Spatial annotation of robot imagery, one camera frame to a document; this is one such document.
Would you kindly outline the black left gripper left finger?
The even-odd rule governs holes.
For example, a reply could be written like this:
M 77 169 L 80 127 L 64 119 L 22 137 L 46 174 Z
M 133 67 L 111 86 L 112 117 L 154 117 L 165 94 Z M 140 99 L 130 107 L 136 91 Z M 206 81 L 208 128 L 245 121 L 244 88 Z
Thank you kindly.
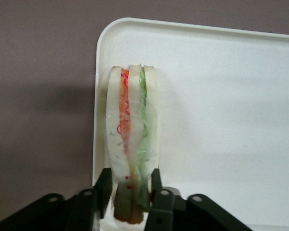
M 111 194 L 111 169 L 104 168 L 94 186 L 69 199 L 47 194 L 0 221 L 0 231 L 97 231 Z

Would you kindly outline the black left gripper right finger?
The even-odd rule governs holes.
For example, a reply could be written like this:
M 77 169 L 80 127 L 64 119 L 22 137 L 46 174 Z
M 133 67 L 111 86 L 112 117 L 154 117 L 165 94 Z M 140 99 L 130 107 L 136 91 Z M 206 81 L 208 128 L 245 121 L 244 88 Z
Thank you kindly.
M 151 175 L 153 204 L 146 231 L 250 231 L 247 225 L 203 194 L 186 200 L 176 188 L 163 187 L 160 170 Z

